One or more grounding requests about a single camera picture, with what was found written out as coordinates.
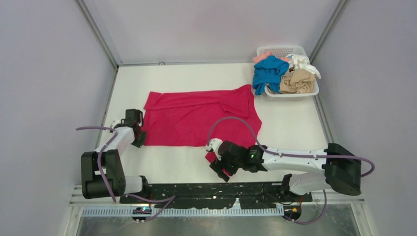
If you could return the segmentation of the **beige t shirt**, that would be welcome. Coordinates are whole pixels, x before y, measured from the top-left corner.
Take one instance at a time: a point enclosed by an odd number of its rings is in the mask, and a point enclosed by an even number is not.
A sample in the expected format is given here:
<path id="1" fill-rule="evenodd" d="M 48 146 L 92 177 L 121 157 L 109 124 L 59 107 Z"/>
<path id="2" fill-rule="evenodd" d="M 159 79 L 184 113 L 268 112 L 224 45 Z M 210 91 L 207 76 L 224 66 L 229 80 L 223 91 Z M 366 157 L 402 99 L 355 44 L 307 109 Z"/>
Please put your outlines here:
<path id="1" fill-rule="evenodd" d="M 316 77 L 305 69 L 286 72 L 281 77 L 279 91 L 283 94 L 304 94 L 314 89 Z"/>

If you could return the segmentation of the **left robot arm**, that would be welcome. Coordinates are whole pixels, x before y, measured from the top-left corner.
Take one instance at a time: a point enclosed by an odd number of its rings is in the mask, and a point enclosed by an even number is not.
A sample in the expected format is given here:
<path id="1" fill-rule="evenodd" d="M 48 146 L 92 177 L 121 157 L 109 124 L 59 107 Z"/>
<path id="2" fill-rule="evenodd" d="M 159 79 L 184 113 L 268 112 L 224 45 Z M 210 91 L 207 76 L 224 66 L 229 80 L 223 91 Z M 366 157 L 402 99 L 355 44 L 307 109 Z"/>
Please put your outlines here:
<path id="1" fill-rule="evenodd" d="M 138 203 L 146 203 L 151 196 L 145 176 L 127 176 L 121 156 L 129 146 L 141 148 L 146 139 L 142 130 L 143 112 L 137 109 L 125 111 L 125 117 L 110 127 L 97 126 L 96 130 L 108 130 L 110 139 L 93 151 L 81 156 L 82 194 L 85 199 L 117 197 L 132 194 Z"/>

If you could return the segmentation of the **magenta t shirt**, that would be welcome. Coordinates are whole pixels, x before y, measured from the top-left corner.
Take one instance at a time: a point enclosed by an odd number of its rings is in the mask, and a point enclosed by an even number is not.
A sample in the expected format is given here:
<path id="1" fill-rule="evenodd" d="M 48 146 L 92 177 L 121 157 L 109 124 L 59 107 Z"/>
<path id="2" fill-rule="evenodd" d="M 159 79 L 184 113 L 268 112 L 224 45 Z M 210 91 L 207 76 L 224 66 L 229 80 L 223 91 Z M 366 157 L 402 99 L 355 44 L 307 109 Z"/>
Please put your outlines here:
<path id="1" fill-rule="evenodd" d="M 151 91 L 144 109 L 146 146 L 203 147 L 208 138 L 219 138 L 247 148 L 262 126 L 251 85 L 233 90 Z"/>

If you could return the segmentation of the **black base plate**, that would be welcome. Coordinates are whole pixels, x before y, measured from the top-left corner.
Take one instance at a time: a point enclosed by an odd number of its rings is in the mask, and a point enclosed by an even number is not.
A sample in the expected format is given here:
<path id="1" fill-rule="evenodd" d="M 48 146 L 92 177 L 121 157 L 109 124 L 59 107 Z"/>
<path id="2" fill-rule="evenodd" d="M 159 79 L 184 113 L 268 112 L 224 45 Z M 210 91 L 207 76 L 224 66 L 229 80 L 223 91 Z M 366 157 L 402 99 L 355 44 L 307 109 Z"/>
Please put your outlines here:
<path id="1" fill-rule="evenodd" d="M 302 197 L 281 192 L 280 182 L 150 184 L 137 196 L 164 200 L 175 196 L 168 208 L 229 209 L 239 203 L 243 209 L 274 208 L 276 204 L 312 202 L 312 195 Z"/>

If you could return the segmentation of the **blue t shirt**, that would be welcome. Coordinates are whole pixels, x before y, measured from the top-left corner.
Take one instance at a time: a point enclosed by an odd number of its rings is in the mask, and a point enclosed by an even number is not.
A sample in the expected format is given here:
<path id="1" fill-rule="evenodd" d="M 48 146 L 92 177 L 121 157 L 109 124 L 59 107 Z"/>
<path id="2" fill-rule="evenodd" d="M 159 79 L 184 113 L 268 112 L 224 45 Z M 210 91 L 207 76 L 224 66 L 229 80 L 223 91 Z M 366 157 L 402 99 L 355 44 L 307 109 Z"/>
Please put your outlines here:
<path id="1" fill-rule="evenodd" d="M 280 93 L 281 77 L 289 70 L 290 64 L 276 56 L 268 56 L 254 65 L 252 88 L 255 95 L 261 95 L 266 85 L 275 93 Z"/>

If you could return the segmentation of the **white plastic basket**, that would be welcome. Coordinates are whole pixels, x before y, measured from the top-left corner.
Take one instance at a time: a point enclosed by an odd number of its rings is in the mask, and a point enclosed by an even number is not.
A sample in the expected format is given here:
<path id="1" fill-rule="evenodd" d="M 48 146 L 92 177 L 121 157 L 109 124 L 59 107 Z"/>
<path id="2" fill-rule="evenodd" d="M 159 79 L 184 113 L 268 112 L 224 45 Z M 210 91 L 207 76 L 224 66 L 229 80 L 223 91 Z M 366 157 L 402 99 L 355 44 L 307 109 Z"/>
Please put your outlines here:
<path id="1" fill-rule="evenodd" d="M 308 60 L 309 58 L 306 56 L 305 50 L 298 45 L 290 45 L 290 46 L 263 46 L 259 47 L 257 50 L 257 56 L 260 56 L 262 53 L 272 53 L 274 56 L 283 57 L 283 56 L 290 56 L 290 59 L 294 55 L 299 55 L 300 57 L 306 57 Z M 287 97 L 308 97 L 308 96 L 315 96 L 319 93 L 319 86 L 317 81 L 313 82 L 313 88 L 311 92 L 308 93 L 290 93 L 290 94 L 281 94 L 281 93 L 273 93 L 269 87 L 265 87 L 265 93 L 267 96 L 270 97 L 280 97 L 280 98 L 287 98 Z"/>

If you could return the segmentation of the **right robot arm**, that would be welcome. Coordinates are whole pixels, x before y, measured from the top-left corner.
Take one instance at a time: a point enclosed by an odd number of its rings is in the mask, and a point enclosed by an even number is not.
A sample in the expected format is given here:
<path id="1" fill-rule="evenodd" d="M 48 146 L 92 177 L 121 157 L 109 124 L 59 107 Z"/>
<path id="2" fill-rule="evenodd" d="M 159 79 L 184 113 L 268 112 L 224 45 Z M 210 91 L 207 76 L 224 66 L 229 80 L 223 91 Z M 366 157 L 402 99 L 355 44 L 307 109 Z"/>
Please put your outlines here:
<path id="1" fill-rule="evenodd" d="M 230 141 L 211 139 L 205 146 L 210 168 L 224 181 L 237 170 L 251 173 L 276 170 L 295 171 L 284 175 L 281 197 L 293 202 L 304 194 L 332 189 L 348 196 L 361 194 L 361 161 L 339 144 L 313 151 L 279 150 L 267 146 L 242 147 Z"/>

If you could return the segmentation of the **salmon pink t shirt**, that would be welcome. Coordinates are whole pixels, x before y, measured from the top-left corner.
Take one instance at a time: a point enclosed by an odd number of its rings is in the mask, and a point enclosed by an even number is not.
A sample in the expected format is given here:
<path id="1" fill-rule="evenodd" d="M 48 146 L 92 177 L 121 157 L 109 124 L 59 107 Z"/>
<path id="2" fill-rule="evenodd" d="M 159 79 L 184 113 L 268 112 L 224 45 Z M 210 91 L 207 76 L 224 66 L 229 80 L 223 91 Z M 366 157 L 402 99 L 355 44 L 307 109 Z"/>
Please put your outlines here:
<path id="1" fill-rule="evenodd" d="M 253 58 L 255 64 L 259 63 L 260 61 L 267 59 L 270 56 L 274 56 L 272 52 L 265 52 Z M 288 57 L 279 57 L 280 60 L 289 62 L 290 59 Z"/>

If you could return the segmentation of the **white t shirt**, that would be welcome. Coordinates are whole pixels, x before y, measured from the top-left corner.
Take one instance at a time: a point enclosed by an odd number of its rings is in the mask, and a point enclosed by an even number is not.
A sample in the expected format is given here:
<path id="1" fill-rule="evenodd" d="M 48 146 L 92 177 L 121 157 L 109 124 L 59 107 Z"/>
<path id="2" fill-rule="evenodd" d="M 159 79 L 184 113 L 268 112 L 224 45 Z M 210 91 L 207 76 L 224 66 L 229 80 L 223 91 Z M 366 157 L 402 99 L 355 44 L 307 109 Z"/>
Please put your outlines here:
<path id="1" fill-rule="evenodd" d="M 293 70 L 304 69 L 312 73 L 317 79 L 322 78 L 318 69 L 311 65 L 309 57 L 297 54 L 288 54 L 286 57 L 289 59 L 290 68 Z"/>

